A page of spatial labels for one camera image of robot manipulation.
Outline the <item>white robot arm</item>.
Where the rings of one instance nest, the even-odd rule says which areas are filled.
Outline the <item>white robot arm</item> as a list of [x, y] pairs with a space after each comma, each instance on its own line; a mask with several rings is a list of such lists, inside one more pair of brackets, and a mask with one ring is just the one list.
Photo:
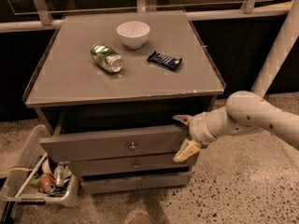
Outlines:
[[263, 98], [299, 36], [299, 0], [292, 6], [250, 91], [231, 94], [226, 105], [195, 116], [175, 115], [188, 127], [186, 138], [173, 161], [183, 162], [201, 147], [222, 135], [240, 135], [261, 129], [299, 149], [299, 116], [283, 111]]

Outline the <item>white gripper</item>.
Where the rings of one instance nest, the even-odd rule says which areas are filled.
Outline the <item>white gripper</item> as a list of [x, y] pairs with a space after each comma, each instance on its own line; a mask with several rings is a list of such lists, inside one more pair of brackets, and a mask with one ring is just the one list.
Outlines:
[[201, 145], [208, 145], [216, 140], [216, 137], [207, 126], [207, 112], [192, 117], [189, 115], [175, 115], [172, 119], [189, 126], [189, 134], [193, 139], [184, 140], [179, 151], [173, 158], [174, 162], [186, 161], [189, 157], [200, 151]]

